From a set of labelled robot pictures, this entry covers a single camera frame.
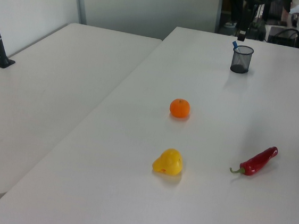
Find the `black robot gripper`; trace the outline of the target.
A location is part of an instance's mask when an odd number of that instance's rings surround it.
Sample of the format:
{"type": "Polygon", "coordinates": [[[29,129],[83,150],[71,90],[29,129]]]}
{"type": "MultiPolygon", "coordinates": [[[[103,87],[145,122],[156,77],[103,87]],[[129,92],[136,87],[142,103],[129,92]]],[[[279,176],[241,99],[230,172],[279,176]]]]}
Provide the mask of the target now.
{"type": "Polygon", "coordinates": [[[243,12],[237,36],[237,40],[240,42],[243,42],[245,38],[251,38],[251,30],[249,26],[254,18],[254,10],[258,6],[259,1],[260,0],[243,0],[243,12]]]}

